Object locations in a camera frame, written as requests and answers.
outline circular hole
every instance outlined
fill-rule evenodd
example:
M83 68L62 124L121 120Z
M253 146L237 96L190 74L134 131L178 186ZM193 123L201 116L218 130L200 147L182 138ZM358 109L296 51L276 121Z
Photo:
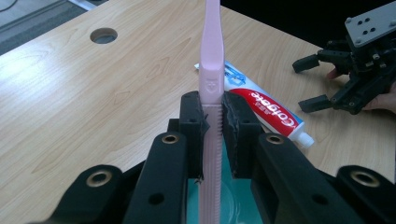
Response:
M109 171L97 171L87 178L87 185L92 188L101 187L110 181L111 176L112 174Z
M282 138L275 136L275 135L268 135L266 139L268 142L270 142L272 144L280 145L280 144L284 143Z
M117 38L118 34L111 28L100 28L91 33L91 41L96 44L108 44Z
M152 205L158 205L165 200L165 197L161 193L151 194L148 197L148 202Z
M327 198L325 198L323 195L320 195L320 194L312 195L312 200L314 200L315 203L319 203L322 205L329 203L329 201L327 201Z
M178 137L176 135L166 135L163 137L163 142L165 144L174 144L178 141Z
M378 179L375 176L370 175L368 173L362 171L353 171L350 173L350 176L352 177L353 180L366 187L376 188L379 186Z

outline toothbrush handle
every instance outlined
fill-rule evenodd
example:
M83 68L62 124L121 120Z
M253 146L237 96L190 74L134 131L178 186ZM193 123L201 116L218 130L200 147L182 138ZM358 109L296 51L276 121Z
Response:
M204 180L199 187L199 222L219 224L221 190L222 108L224 44L219 0L206 0L201 43L199 93L210 128L204 138Z

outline toothpaste tube cap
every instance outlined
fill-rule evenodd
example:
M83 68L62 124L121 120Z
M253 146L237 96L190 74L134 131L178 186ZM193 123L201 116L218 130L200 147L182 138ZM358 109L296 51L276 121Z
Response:
M297 142L303 148L309 148L315 143L315 140L311 136L309 136L307 133L300 133L300 135L298 135L298 137L297 137Z

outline screw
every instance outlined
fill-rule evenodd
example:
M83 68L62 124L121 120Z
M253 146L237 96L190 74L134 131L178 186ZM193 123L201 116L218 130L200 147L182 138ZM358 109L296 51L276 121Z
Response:
M373 65L374 65L373 61L370 61L369 63L366 63L366 67L370 67L370 66L373 66Z
M373 59L374 60L378 60L379 59L379 55L378 54L373 54Z
M361 43L361 37L356 38L355 43L357 44Z

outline colgate toothpaste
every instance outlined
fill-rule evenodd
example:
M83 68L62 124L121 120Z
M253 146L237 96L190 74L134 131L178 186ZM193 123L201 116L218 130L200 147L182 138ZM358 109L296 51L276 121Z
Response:
M225 63L224 90L243 96L259 121L272 132L287 136L304 148L314 144L314 139L304 132L305 124L300 118L229 62Z

